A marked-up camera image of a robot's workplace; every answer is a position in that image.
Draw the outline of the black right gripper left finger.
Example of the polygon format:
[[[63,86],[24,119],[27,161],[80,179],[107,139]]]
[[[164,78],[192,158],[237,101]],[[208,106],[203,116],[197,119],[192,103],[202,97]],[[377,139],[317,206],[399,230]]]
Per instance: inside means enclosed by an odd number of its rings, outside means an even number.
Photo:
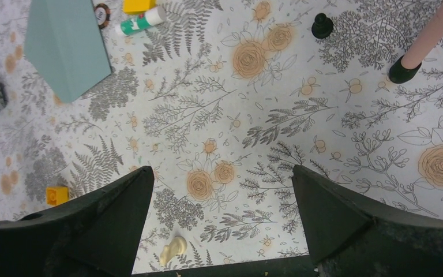
[[[153,187],[144,166],[56,207],[0,221],[0,276],[130,276]]]

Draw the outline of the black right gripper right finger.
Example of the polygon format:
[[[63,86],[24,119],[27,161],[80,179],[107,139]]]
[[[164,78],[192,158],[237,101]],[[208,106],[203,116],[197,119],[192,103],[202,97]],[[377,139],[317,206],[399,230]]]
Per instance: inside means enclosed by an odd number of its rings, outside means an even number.
[[[321,276],[443,276],[443,220],[383,204],[300,165],[292,185]]]

